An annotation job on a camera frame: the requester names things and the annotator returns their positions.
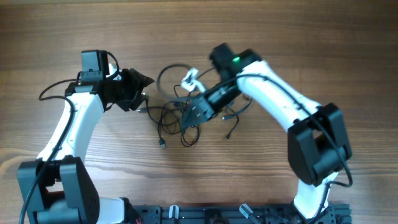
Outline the black USB-A cable blue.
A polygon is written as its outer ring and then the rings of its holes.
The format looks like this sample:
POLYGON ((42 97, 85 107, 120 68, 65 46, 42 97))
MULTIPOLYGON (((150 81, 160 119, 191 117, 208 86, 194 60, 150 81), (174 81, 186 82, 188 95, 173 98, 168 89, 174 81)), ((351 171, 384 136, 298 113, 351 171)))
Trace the black USB-A cable blue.
POLYGON ((189 141, 185 135, 187 128, 182 127, 182 116, 188 112, 189 101, 177 98, 168 101, 161 106, 151 106, 149 104, 149 97, 145 96, 145 107, 139 109, 140 113, 146 113, 150 120, 155 123, 157 127, 157 134, 159 137, 159 145, 162 149, 167 147, 163 134, 169 136, 179 135, 180 143, 183 147, 192 147, 200 139, 200 127, 198 124, 189 126, 195 130, 195 138, 189 141))

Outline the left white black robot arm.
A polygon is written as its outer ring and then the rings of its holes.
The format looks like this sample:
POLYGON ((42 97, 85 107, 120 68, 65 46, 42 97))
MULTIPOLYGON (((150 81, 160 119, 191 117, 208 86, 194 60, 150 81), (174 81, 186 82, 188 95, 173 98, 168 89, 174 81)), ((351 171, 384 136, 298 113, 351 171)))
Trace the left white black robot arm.
POLYGON ((106 50, 82 51, 82 70, 66 80, 58 96, 65 107, 52 137, 35 160, 18 168, 24 201, 19 223, 142 223, 128 198, 99 196, 84 163, 104 113, 113 105, 137 110, 147 99, 144 88, 154 82, 133 68, 110 64, 112 56, 106 50))

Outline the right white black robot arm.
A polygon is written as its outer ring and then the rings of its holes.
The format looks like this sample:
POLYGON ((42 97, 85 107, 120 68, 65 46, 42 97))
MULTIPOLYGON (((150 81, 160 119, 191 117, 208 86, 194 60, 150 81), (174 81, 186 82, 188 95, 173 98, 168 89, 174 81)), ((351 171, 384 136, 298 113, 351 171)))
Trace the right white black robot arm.
POLYGON ((198 70, 188 69, 181 87, 198 94, 189 96, 181 128, 213 119, 242 93, 256 101, 287 133, 288 162, 299 179, 293 222, 319 221, 325 216, 331 186, 353 184, 347 165, 352 150, 342 111, 333 103, 321 105, 295 90, 251 49, 236 54, 223 43, 209 58, 220 82, 206 88, 198 70))

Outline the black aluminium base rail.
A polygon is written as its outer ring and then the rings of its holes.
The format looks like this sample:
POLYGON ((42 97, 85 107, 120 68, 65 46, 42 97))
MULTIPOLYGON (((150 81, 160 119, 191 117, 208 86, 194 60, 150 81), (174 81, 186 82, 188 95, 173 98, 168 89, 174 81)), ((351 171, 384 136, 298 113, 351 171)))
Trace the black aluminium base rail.
POLYGON ((142 224, 212 224, 212 223, 319 223, 352 224, 348 204, 332 203, 316 219, 306 220, 292 204, 243 205, 233 207, 161 207, 158 205, 129 206, 128 223, 142 224))

